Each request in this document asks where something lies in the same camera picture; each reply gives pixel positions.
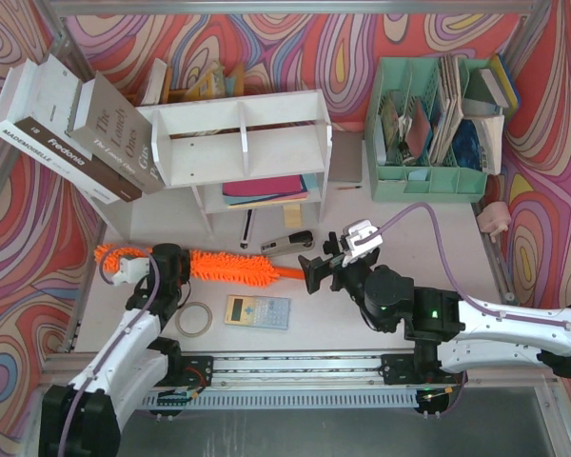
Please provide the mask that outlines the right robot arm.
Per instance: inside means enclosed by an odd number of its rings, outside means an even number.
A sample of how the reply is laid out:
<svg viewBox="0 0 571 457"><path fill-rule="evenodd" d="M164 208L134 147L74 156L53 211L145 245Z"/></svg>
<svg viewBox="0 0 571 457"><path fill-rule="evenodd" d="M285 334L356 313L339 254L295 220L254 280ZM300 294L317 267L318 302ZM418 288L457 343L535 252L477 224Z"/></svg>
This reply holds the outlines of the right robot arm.
<svg viewBox="0 0 571 457"><path fill-rule="evenodd" d="M362 252L331 233L325 258L299 256L298 261L308 293L329 278L331 290L345 290L368 327L380 333L400 330L413 343L411 359L382 363L386 383L435 383L471 368L524 365L571 379L571 306L520 309L419 287L379 264L377 241L370 246Z"/></svg>

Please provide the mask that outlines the black T-shaped clip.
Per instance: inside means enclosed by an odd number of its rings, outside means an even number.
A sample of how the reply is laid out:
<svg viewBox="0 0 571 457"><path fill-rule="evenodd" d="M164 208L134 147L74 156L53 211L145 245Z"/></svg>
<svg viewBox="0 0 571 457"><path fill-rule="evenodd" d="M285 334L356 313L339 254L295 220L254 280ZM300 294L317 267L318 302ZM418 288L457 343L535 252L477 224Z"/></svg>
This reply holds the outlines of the black T-shaped clip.
<svg viewBox="0 0 571 457"><path fill-rule="evenodd" d="M334 231L329 232L328 238L323 243L323 251L326 255L337 256L341 253L339 239Z"/></svg>

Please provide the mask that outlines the orange chenille duster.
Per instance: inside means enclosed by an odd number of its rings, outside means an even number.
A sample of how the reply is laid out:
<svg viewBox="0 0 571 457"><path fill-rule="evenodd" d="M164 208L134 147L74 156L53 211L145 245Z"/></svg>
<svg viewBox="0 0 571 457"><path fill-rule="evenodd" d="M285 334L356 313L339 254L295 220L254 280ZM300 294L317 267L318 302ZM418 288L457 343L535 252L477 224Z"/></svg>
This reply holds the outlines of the orange chenille duster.
<svg viewBox="0 0 571 457"><path fill-rule="evenodd" d="M134 284L151 272L149 254L158 254L159 246L104 244L93 252L94 261L108 283L114 286ZM208 252L198 249L188 251L184 271L188 276L202 281L217 281L266 288L280 279L304 281L305 274L299 268L276 267L263 255L243 255L227 252Z"/></svg>

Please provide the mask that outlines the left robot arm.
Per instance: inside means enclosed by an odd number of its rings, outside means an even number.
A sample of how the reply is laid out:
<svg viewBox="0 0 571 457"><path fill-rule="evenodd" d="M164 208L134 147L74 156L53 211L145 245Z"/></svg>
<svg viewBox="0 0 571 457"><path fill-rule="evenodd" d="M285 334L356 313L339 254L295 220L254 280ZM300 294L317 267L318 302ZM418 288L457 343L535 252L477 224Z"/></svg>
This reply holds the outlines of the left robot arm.
<svg viewBox="0 0 571 457"><path fill-rule="evenodd" d="M143 250L124 272L103 278L111 286L130 283L134 292L92 361L44 394L39 455L116 455L123 428L149 391L183 376L180 344L162 332L179 308L190 264L189 250L164 243Z"/></svg>

